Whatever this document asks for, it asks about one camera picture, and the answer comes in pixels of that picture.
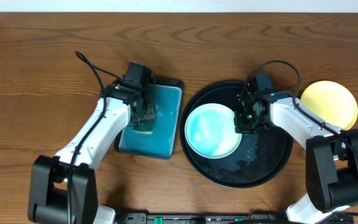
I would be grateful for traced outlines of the green scouring sponge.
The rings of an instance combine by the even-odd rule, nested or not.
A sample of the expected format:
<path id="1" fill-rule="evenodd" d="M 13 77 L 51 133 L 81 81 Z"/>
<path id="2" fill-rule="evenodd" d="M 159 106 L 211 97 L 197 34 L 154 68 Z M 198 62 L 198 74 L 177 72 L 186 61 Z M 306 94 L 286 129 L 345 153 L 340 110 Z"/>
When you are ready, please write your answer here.
<path id="1" fill-rule="evenodd" d="M 132 128 L 133 132 L 137 134 L 152 134 L 154 130 L 154 122 L 148 121 L 144 123 L 139 123 L 138 125 Z"/>

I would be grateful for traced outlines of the mint plate with scribble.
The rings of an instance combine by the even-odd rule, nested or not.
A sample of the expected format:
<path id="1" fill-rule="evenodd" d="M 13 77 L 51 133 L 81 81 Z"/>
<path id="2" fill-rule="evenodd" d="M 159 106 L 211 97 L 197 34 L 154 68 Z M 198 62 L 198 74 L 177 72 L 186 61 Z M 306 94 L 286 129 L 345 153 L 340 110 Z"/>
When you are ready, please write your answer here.
<path id="1" fill-rule="evenodd" d="M 242 135 L 235 132 L 232 109 L 217 103 L 207 103 L 188 115 L 185 121 L 185 139 L 198 155 L 220 159 L 236 150 Z"/>

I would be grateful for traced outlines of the yellow plate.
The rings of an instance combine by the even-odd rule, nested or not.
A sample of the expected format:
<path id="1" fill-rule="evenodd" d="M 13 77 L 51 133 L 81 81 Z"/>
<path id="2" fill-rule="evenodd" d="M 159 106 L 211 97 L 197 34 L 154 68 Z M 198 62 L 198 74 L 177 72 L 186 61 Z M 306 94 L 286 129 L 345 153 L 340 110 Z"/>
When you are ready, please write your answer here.
<path id="1" fill-rule="evenodd" d="M 328 123 L 348 130 L 358 117 L 358 105 L 353 94 L 332 81 L 319 81 L 308 86 L 301 102 Z"/>

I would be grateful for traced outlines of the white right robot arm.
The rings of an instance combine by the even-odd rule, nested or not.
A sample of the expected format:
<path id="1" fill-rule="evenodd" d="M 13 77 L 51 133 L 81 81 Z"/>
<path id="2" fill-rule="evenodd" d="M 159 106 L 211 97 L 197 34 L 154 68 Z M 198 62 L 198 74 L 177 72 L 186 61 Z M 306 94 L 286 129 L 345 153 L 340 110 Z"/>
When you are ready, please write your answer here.
<path id="1" fill-rule="evenodd" d="M 358 129 L 344 131 L 308 110 L 289 91 L 241 92 L 238 133 L 279 127 L 306 151 L 306 194 L 286 210 L 291 223 L 322 223 L 358 204 Z"/>

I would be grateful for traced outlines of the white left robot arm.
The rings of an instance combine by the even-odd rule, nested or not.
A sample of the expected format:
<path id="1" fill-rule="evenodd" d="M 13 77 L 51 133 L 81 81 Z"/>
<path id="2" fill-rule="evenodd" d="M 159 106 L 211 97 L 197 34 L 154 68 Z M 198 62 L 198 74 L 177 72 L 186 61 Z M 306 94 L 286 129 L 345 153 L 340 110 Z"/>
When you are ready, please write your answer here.
<path id="1" fill-rule="evenodd" d="M 27 216 L 34 223 L 114 223 L 115 209 L 98 202 L 96 169 L 129 124 L 155 119 L 156 86 L 110 84 L 78 134 L 53 157 L 32 165 Z"/>

